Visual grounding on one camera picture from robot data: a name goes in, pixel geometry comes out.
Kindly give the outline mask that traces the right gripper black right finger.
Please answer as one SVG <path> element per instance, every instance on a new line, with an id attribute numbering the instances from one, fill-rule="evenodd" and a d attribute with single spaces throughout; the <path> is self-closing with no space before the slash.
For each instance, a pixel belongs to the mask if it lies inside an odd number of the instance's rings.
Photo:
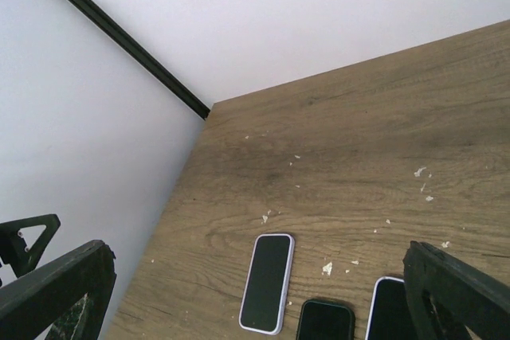
<path id="1" fill-rule="evenodd" d="M 420 339 L 509 338 L 509 286 L 426 242 L 410 242 L 403 265 Z"/>

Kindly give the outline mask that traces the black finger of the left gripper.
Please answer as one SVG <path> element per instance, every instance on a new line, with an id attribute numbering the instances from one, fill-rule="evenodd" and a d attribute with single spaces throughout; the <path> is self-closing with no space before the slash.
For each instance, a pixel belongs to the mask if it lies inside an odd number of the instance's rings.
<path id="1" fill-rule="evenodd" d="M 60 228 L 56 214 L 1 223 L 1 262 L 12 268 L 35 268 Z"/>

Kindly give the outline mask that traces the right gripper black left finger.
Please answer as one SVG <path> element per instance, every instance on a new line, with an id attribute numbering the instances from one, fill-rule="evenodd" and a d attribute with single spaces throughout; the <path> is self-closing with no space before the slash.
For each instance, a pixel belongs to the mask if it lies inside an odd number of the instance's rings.
<path id="1" fill-rule="evenodd" d="M 98 339 L 116 281 L 102 240 L 60 256 L 1 288 L 1 338 Z"/>

